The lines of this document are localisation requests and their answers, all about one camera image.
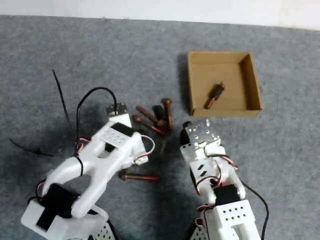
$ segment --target black cable tie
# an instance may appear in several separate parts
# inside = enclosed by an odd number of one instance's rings
[[[52,73],[53,73],[53,76],[54,76],[54,79],[55,79],[55,82],[56,82],[56,86],[58,87],[58,91],[59,91],[60,100],[61,100],[61,103],[62,103],[65,119],[66,119],[66,121],[67,121],[67,123],[69,125],[69,128],[72,130],[71,122],[70,122],[70,119],[69,119],[69,115],[68,115],[68,111],[67,111],[67,107],[66,107],[66,102],[65,102],[65,99],[64,99],[64,95],[62,93],[60,82],[58,80],[58,77],[57,77],[56,72],[55,72],[54,69],[52,69]]]
[[[83,162],[81,161],[78,153],[75,153],[75,154],[74,154],[74,157],[79,161],[79,163],[80,163],[80,165],[81,165],[80,176],[82,176],[82,175],[84,174],[84,164],[83,164]]]
[[[24,146],[16,143],[16,142],[13,141],[11,138],[9,138],[9,141],[10,141],[11,143],[13,143],[16,147],[18,147],[18,148],[20,148],[20,149],[22,149],[22,150],[24,150],[24,151],[26,151],[26,152],[33,153],[33,154],[36,154],[36,155],[43,155],[43,156],[47,156],[47,157],[51,157],[51,158],[54,157],[53,155],[51,155],[51,154],[49,154],[49,153],[42,152],[42,151],[40,150],[40,148],[38,148],[38,149],[36,149],[36,150],[35,150],[35,149],[29,149],[29,148],[26,148],[26,147],[24,147]]]

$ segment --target white plastic bracket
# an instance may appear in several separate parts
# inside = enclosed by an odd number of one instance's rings
[[[126,113],[110,117],[110,119],[114,118],[128,124],[129,115]],[[75,218],[82,218],[86,215],[106,190],[108,181],[117,171],[130,167],[135,163],[137,156],[146,153],[140,133],[134,132],[132,136],[127,136],[113,129],[114,124],[115,122],[110,120],[78,154],[83,164],[83,174],[91,176],[91,182],[72,206],[71,214]],[[106,143],[114,146],[114,150],[105,151]],[[142,164],[147,161],[148,157],[144,157],[138,163]],[[42,195],[47,193],[51,184],[64,184],[79,177],[80,173],[81,164],[78,159],[74,156],[66,159],[47,176]]]
[[[37,225],[37,222],[45,208],[36,200],[31,200],[21,218],[21,223],[48,240],[88,239],[90,235],[100,231],[109,219],[108,214],[96,205],[91,209],[98,214],[86,214],[81,219],[62,218],[57,215],[48,230],[44,230]]]
[[[199,194],[204,197],[206,204],[214,205],[216,203],[217,197],[212,190],[210,176],[219,177],[220,171],[217,164],[221,169],[222,185],[234,184],[238,189],[240,199],[243,200],[246,197],[245,187],[241,183],[233,166],[226,160],[221,157],[206,157],[206,154],[202,154],[205,151],[204,149],[200,148],[195,151],[191,144],[181,146],[180,150],[185,162],[192,171],[195,183],[197,184],[201,179],[207,178],[197,185]],[[210,147],[210,152],[210,154],[226,154],[224,147],[221,145]]]
[[[219,205],[203,211],[209,238],[214,240],[260,240],[248,200]]]

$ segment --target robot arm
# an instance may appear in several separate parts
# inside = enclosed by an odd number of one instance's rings
[[[147,162],[145,154],[142,136],[131,128],[127,111],[111,115],[78,156],[69,157],[49,173],[42,201],[29,203],[22,224],[47,239],[88,238],[108,220],[108,214],[95,206],[108,181],[121,169]],[[81,175],[91,176],[83,194],[62,186]]]
[[[260,240],[251,206],[244,200],[244,185],[220,138],[214,135],[210,120],[189,124],[184,132],[188,143],[180,150],[190,167],[196,192],[204,199],[204,205],[198,208],[198,227],[190,239],[205,232],[211,240]]]

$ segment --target open cardboard box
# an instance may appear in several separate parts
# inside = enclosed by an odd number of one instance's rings
[[[263,108],[252,56],[248,52],[188,53],[190,114],[194,117],[254,117]],[[213,87],[224,91],[210,109],[204,105]]]

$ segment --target black wire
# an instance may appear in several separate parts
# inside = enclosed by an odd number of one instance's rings
[[[64,99],[64,95],[62,94],[62,89],[61,89],[59,80],[58,80],[58,78],[57,78],[57,75],[56,75],[56,72],[55,72],[54,69],[52,69],[52,72],[53,72],[53,76],[54,76],[56,85],[57,85],[58,90],[59,90],[60,99],[61,99],[61,102],[62,102],[65,119],[66,119],[66,121],[67,121],[68,124],[69,124],[69,128],[72,130],[71,123],[70,123],[70,119],[69,119],[69,115],[68,115],[68,111],[67,111],[67,107],[66,107],[66,102],[65,102],[65,99]]]
[[[231,159],[228,155],[226,154],[211,154],[211,155],[206,155],[208,158],[217,158],[217,157],[225,157],[228,159]]]
[[[80,171],[80,176],[82,176],[84,174],[84,164],[83,162],[81,161],[80,157],[78,154],[75,154],[74,155],[76,157],[76,159],[79,161],[80,165],[81,165],[81,171]]]
[[[15,146],[17,146],[18,148],[20,148],[20,149],[22,149],[22,150],[24,150],[24,151],[26,151],[26,152],[33,153],[33,154],[37,154],[37,155],[43,155],[43,156],[47,156],[47,157],[51,157],[51,158],[54,157],[53,155],[51,155],[51,154],[49,154],[49,153],[42,152],[42,151],[40,150],[40,148],[38,148],[38,149],[29,149],[29,148],[26,148],[26,147],[21,146],[20,144],[16,143],[16,142],[13,141],[11,138],[9,138],[9,141],[10,141],[11,143],[13,143]]]
[[[112,98],[113,98],[113,102],[114,102],[114,113],[117,114],[117,99],[115,94],[106,87],[103,86],[97,86],[95,88],[92,88],[90,91],[87,92],[86,95],[84,95],[84,97],[81,99],[81,101],[78,104],[78,107],[76,108],[76,138],[75,138],[75,146],[74,146],[74,153],[77,153],[78,150],[78,143],[79,143],[79,125],[80,125],[80,110],[81,110],[81,106],[84,103],[84,101],[87,99],[87,97],[89,97],[93,92],[97,91],[97,90],[105,90],[108,91]]]
[[[269,219],[269,207],[268,207],[268,204],[259,193],[257,193],[255,190],[253,190],[251,187],[249,187],[243,181],[241,181],[241,182],[247,189],[249,189],[251,192],[253,192],[263,202],[263,204],[265,206],[266,216],[265,216],[265,220],[264,220],[263,227],[262,227],[262,232],[261,232],[261,240],[264,240],[265,239],[266,228],[267,228],[267,223],[268,223],[268,219]]]

